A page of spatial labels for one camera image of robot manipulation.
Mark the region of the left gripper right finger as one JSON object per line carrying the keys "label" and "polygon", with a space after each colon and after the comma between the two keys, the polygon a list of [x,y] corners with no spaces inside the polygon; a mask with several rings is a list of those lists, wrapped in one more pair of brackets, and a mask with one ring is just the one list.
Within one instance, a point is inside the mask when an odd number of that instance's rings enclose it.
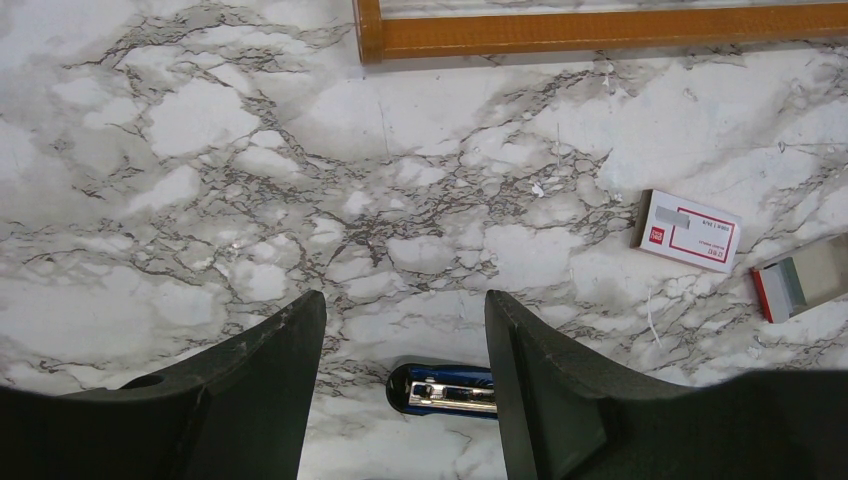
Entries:
{"label": "left gripper right finger", "polygon": [[843,479],[847,374],[754,370],[686,387],[558,332],[506,292],[485,299],[511,479]]}

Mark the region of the blue stapler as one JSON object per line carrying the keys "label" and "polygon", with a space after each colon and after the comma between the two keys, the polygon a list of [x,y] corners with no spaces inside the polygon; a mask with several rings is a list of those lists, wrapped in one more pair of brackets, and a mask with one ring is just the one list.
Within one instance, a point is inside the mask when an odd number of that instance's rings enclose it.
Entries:
{"label": "blue stapler", "polygon": [[469,365],[397,366],[386,382],[392,408],[407,415],[454,415],[497,419],[491,370]]}

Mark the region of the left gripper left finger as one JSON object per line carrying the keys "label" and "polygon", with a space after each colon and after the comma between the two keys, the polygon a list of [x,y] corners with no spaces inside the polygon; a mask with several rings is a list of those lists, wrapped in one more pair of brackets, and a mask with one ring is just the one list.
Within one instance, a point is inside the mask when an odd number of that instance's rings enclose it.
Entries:
{"label": "left gripper left finger", "polygon": [[310,291],[124,386],[1,391],[5,479],[294,479],[325,334]]}

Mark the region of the grey staples tray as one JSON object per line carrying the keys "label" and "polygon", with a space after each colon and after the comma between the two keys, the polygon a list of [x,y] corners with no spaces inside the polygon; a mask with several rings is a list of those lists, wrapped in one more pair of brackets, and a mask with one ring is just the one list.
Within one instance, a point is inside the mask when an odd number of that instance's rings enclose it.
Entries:
{"label": "grey staples tray", "polygon": [[751,269],[762,312],[784,323],[847,294],[847,235],[825,237]]}

